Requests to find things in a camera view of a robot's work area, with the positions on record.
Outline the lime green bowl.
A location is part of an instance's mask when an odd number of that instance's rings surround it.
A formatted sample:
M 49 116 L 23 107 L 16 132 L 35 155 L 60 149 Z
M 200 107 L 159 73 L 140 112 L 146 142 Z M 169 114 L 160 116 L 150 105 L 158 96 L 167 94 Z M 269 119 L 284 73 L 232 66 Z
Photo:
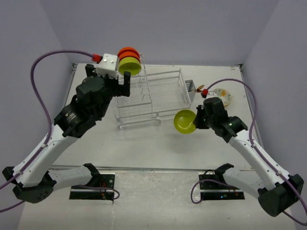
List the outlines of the lime green bowl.
M 130 72 L 131 76 L 137 75 L 141 71 L 141 63 L 134 57 L 125 57 L 119 62 L 118 71 L 124 75 L 124 72 Z
M 180 110 L 176 113 L 173 123 L 175 129 L 181 134 L 191 134 L 196 130 L 194 120 L 196 114 L 189 109 Z

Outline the floral leaf pattern bowl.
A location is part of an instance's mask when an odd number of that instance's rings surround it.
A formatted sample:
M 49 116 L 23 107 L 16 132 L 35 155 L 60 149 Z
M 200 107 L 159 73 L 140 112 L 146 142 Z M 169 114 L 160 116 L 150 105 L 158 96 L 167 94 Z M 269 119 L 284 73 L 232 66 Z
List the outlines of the floral leaf pattern bowl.
M 218 96 L 218 98 L 222 100 L 224 107 L 229 106 L 230 103 L 232 102 L 233 95 L 226 89 L 216 88 L 212 90 L 212 92 L 215 93 Z

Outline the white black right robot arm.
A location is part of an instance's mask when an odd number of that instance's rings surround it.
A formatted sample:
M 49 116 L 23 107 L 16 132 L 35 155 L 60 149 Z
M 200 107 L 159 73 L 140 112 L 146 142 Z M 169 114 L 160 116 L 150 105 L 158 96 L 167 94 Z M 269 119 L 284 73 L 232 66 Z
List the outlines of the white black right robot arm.
M 285 212 L 299 201 L 303 178 L 291 175 L 278 165 L 253 138 L 250 129 L 237 116 L 229 116 L 218 97 L 207 98 L 197 106 L 193 121 L 197 129 L 212 129 L 249 163 L 254 174 L 240 172 L 225 164 L 215 170 L 214 183 L 219 188 L 228 185 L 255 197 L 262 209 L 272 217 Z

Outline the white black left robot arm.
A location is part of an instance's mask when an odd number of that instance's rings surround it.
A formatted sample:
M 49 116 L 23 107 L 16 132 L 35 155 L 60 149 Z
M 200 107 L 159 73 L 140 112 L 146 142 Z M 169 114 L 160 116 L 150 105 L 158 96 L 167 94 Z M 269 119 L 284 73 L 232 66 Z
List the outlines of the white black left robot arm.
M 71 102 L 54 119 L 46 139 L 15 167 L 2 173 L 13 183 L 13 193 L 21 202 L 38 203 L 53 191 L 79 186 L 101 190 L 100 173 L 91 163 L 71 170 L 52 171 L 51 165 L 72 144 L 105 116 L 113 97 L 130 95 L 131 71 L 123 74 L 124 83 L 109 74 L 101 75 L 98 67 L 85 66 L 87 77 L 76 87 Z

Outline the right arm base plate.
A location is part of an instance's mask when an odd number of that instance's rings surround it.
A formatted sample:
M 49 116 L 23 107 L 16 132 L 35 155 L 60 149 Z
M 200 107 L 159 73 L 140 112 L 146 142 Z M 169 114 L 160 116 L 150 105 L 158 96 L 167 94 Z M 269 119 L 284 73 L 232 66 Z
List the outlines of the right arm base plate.
M 209 179 L 225 184 L 223 177 L 215 174 L 213 171 L 205 171 L 204 174 L 199 174 L 199 181 Z M 211 181 L 200 183 L 200 195 L 202 201 L 207 200 L 244 200 L 245 195 L 239 189 L 231 189 L 230 187 L 217 184 Z

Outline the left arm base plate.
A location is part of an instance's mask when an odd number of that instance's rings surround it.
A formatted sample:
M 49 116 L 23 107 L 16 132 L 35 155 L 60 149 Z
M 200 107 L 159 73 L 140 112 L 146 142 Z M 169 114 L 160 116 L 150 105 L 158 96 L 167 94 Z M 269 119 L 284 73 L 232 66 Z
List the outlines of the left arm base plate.
M 100 174 L 99 179 L 90 183 L 89 187 L 107 187 L 114 189 L 115 174 L 107 173 Z M 72 186 L 70 190 L 70 200 L 109 200 L 113 201 L 115 198 L 115 192 L 112 190 L 97 190 L 82 188 L 80 186 Z

